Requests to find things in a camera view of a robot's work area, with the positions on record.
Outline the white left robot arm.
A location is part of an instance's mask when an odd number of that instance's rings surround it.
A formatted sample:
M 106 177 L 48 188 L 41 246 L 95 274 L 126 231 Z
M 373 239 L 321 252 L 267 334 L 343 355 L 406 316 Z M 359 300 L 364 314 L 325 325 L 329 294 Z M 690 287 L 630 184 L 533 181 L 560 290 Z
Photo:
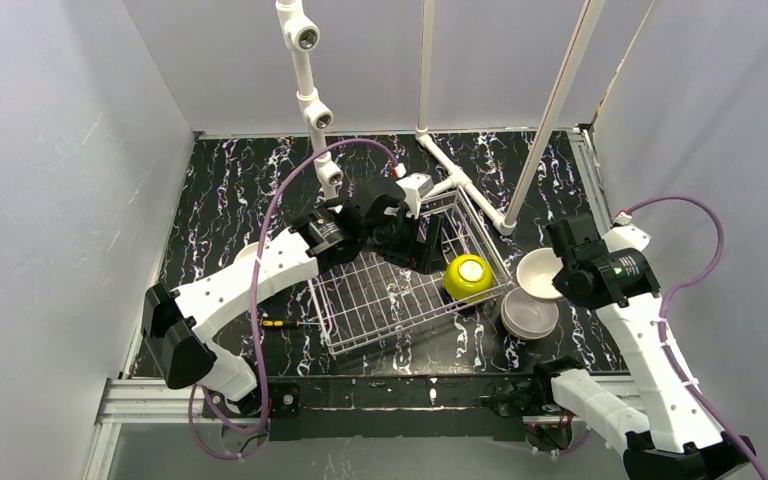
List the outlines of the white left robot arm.
M 421 210 L 441 193 L 426 174 L 379 178 L 353 194 L 322 202 L 271 239 L 241 251 L 228 267 L 174 289 L 162 283 L 144 296 L 141 332 L 165 385 L 200 385 L 239 401 L 253 392 L 265 367 L 216 344 L 230 321 L 274 294 L 371 252 L 421 274 L 446 267 L 441 214 Z

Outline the beige bowl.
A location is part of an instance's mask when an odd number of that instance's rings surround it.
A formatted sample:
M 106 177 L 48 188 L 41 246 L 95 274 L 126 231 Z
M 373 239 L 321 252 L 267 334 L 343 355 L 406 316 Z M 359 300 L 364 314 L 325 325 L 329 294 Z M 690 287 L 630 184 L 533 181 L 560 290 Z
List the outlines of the beige bowl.
M 538 300 L 557 301 L 563 298 L 553 284 L 563 264 L 552 248 L 539 248 L 525 254 L 519 261 L 515 278 L 518 286 Z

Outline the pale grey bowl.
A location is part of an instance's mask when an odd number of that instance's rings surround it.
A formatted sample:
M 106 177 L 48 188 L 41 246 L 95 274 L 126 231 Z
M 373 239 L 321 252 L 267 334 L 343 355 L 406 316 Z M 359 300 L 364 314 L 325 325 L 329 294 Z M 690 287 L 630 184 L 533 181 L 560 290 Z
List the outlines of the pale grey bowl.
M 554 302 L 536 299 L 517 288 L 504 296 L 501 320 L 511 335 L 527 341 L 540 340 L 557 327 L 559 311 Z

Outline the yellow handled screwdriver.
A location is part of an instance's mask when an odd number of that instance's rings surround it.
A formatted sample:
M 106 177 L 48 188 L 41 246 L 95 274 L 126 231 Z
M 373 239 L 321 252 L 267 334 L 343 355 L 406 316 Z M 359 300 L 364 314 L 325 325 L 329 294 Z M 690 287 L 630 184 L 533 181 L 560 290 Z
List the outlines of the yellow handled screwdriver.
M 305 322 L 297 320 L 264 319 L 260 321 L 260 327 L 264 329 L 296 329 L 300 327 L 318 325 L 318 322 Z

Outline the white PVC pipe frame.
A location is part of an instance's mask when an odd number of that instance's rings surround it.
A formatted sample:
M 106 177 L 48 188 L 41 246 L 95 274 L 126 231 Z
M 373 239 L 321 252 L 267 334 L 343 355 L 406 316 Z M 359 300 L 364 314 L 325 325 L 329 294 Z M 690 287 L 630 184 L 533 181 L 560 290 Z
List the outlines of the white PVC pipe frame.
M 288 56 L 290 92 L 300 121 L 294 130 L 311 135 L 315 147 L 342 133 L 405 133 L 433 165 L 440 167 L 439 189 L 461 187 L 491 227 L 513 234 L 524 210 L 548 142 L 561 126 L 592 38 L 608 4 L 585 1 L 535 127 L 514 191 L 507 201 L 493 200 L 475 175 L 442 145 L 443 132 L 470 131 L 466 121 L 446 125 L 433 120 L 433 50 L 442 1 L 273 1 L 281 45 Z

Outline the white bowl with brown outside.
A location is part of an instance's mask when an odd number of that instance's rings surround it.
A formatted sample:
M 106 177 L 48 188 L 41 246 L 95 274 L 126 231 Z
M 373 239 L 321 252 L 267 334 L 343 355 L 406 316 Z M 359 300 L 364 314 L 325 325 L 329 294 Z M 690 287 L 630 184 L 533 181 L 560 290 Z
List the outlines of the white bowl with brown outside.
M 259 243 L 252 242 L 243 247 L 234 257 L 233 263 L 254 263 L 258 264 L 260 258 L 258 255 Z

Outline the yellow-green bowl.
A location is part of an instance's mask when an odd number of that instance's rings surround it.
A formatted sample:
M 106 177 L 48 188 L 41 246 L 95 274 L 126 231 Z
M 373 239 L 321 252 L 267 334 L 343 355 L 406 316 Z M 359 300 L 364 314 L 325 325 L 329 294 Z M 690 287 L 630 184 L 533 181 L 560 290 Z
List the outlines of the yellow-green bowl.
M 455 257 L 443 274 L 443 289 L 456 301 L 483 301 L 494 283 L 489 263 L 473 254 Z

